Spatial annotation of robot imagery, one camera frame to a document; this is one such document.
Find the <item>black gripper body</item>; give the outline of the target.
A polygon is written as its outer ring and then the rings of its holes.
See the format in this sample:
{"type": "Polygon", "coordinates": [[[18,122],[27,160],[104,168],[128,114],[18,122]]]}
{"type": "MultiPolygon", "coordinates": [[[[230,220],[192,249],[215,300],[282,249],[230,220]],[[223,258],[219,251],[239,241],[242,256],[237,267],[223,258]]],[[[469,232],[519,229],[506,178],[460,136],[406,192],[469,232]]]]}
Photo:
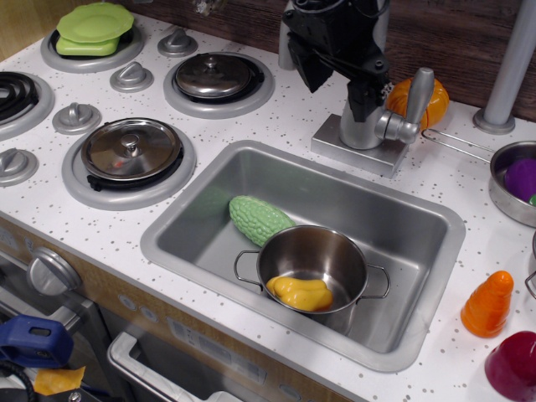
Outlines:
{"type": "Polygon", "coordinates": [[[281,67],[297,71],[288,49],[288,36],[296,35],[333,73],[385,85],[388,20],[388,1],[290,1],[281,17],[281,67]]]}

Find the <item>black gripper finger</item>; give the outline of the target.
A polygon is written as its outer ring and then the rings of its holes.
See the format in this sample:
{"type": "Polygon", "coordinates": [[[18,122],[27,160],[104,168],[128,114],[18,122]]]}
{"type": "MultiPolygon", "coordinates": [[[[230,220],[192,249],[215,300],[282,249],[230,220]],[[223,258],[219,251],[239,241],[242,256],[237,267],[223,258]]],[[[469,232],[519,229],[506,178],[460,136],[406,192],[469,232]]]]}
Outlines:
{"type": "Polygon", "coordinates": [[[321,61],[313,47],[296,35],[288,36],[288,49],[292,63],[311,93],[317,91],[331,77],[332,69],[321,61]]]}
{"type": "Polygon", "coordinates": [[[366,122],[384,104],[384,87],[375,81],[351,80],[347,88],[350,109],[356,122],[366,122]]]}

